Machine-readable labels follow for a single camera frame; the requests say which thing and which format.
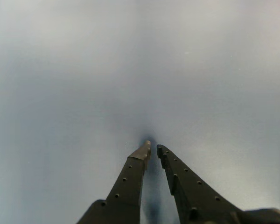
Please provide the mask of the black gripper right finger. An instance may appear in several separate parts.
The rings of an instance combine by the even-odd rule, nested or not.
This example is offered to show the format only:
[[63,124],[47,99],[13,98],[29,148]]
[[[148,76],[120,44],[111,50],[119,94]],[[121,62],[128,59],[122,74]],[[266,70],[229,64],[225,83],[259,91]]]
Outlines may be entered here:
[[164,145],[157,155],[165,170],[181,224],[246,224],[243,212],[224,199]]

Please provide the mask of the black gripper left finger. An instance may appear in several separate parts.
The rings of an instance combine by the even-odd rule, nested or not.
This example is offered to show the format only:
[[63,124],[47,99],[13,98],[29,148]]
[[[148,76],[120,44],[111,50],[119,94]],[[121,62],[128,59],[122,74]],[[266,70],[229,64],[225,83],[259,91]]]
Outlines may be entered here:
[[130,154],[104,200],[96,200],[79,224],[139,224],[143,177],[151,157],[151,142]]

